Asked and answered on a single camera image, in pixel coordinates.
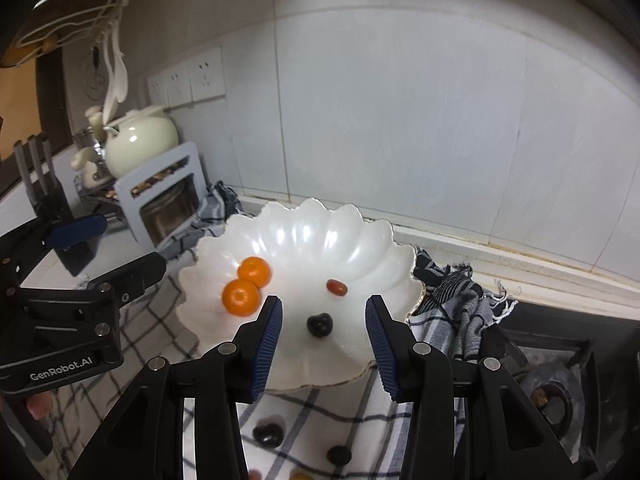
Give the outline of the operator hand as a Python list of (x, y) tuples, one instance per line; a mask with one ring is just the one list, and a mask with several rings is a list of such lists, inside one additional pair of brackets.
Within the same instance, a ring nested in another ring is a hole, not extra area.
[(37, 393), (26, 401), (26, 408), (35, 420), (44, 419), (52, 410), (53, 396), (50, 392)]

